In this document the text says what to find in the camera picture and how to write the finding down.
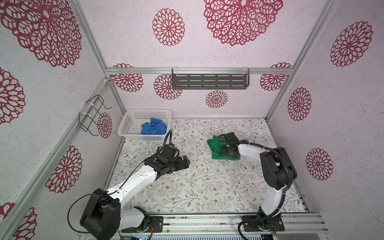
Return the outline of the green tank top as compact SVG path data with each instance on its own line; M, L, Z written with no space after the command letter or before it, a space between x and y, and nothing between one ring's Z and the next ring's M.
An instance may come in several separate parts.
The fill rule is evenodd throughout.
M208 139L207 144L211 150L213 160L237 161L237 160L241 159L241 157L240 157L240 159L229 159L229 158L221 156L221 148L222 148L223 143L220 142L220 136L213 136L212 139Z

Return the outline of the blue tank top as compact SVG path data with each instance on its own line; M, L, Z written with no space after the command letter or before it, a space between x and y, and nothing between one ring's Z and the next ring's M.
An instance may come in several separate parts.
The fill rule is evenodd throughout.
M141 125L142 135L164 135L167 133L167 126L162 120L151 118L150 123L144 123Z

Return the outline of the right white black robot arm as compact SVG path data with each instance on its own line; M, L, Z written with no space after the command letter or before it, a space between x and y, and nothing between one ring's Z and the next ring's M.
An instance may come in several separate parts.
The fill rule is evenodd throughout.
M218 136L224 143L222 155L226 157L248 157L259 160L267 193L258 211L259 221L267 221L281 213L286 193L297 178L297 171L283 147L270 148L260 144L240 141L232 133Z

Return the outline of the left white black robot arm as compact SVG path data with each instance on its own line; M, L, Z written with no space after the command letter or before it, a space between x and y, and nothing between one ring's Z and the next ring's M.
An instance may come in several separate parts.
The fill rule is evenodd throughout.
M123 207L143 188L161 176L188 169L191 161L180 156L174 144L159 147L158 151L140 164L140 169L125 181L107 190L96 189L80 218L80 225L98 240L109 240L116 232L153 229L150 214L141 207Z

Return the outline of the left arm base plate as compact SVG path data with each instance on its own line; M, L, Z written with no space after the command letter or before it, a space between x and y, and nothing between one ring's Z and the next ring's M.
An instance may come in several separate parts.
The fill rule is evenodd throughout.
M163 231L164 217L150 216L144 220L144 223L137 228L123 229L121 233L161 233Z

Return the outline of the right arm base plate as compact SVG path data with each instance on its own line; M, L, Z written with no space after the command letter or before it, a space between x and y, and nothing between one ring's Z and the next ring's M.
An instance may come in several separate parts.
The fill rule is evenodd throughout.
M245 232L283 232L285 231L285 226L281 215L268 218L266 220L259 221L257 216L242 216L242 221L253 222L245 223L244 229Z

